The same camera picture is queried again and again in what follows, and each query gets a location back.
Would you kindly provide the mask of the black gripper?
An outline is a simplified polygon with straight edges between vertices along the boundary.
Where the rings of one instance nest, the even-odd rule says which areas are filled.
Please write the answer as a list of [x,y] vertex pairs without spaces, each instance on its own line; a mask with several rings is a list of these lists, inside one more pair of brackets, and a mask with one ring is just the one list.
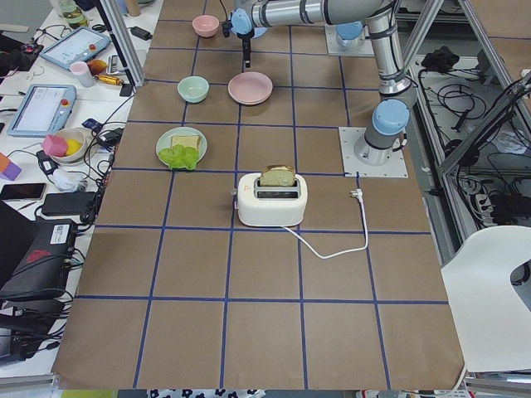
[[231,21],[224,21],[222,22],[222,34],[225,38],[228,38],[230,34],[233,33],[236,35],[239,39],[241,39],[242,43],[242,51],[244,53],[243,61],[244,61],[244,67],[250,68],[251,67],[251,39],[252,39],[252,30],[249,30],[245,33],[239,33],[236,31],[236,28],[232,25]]

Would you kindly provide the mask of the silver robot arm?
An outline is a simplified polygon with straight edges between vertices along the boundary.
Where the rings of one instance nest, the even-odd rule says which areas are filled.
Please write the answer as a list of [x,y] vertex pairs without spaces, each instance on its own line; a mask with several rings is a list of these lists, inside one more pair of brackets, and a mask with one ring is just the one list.
[[378,68],[380,103],[363,136],[353,146],[356,158],[369,166],[387,163],[393,145],[408,125],[414,104],[412,83],[406,77],[397,33],[395,1],[235,1],[225,11],[224,36],[241,39],[244,66],[251,65],[251,38],[255,29],[323,22],[336,26],[345,40],[347,25],[361,22],[368,29]]

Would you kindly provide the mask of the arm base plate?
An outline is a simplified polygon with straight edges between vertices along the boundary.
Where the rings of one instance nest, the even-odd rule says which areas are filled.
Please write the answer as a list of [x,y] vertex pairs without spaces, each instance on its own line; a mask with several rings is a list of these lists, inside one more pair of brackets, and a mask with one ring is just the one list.
[[372,148],[365,128],[339,127],[339,142],[345,177],[408,178],[403,151],[394,152],[399,140],[387,149]]
[[366,26],[363,26],[360,35],[351,41],[343,40],[337,34],[336,28],[336,26],[329,25],[324,27],[327,50],[330,56],[374,57]]

